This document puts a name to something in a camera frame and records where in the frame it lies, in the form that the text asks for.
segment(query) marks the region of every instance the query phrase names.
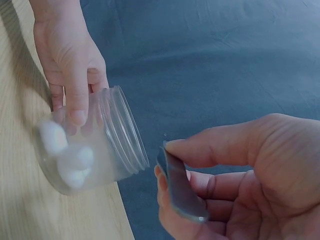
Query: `white cotton ball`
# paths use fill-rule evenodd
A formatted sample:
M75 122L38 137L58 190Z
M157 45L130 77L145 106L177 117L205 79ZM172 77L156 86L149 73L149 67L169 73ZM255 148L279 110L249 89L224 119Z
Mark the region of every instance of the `white cotton ball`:
M91 168L83 171L70 169L64 161L57 162L57 170L66 185L72 189L79 189L85 183L86 177L91 173Z
M38 125L38 130L49 156L56 156L68 146L65 130L54 121L42 121Z
M82 171L93 165L94 151L89 146L72 144L61 152L58 160L65 162L70 169Z

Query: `wrist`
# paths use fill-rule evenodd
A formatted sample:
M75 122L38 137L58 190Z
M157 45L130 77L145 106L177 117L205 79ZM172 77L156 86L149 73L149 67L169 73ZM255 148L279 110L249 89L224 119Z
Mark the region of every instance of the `wrist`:
M29 0L36 22L45 22L80 7L80 0Z

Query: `wooden surface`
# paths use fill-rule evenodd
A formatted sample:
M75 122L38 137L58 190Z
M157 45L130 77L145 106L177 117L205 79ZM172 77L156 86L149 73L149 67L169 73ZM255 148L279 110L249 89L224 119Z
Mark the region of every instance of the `wooden surface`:
M0 0L0 240L132 240L117 184L74 196L44 177L32 128L50 112L27 0Z

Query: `clear glass jar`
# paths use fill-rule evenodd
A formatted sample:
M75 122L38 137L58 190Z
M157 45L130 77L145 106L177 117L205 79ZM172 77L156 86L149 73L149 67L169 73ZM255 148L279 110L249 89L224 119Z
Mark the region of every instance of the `clear glass jar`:
M109 184L149 167L148 157L119 86L89 96L88 119L76 127L63 107L36 125L39 165L61 194Z

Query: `blue fabric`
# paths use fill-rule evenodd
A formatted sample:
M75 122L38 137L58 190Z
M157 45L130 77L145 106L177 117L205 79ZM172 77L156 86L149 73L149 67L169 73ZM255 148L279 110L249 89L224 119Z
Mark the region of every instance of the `blue fabric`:
M316 0L83 0L89 32L120 85L151 168L119 182L137 240L158 220L158 147L268 113L320 119ZM248 168L217 166L208 173Z

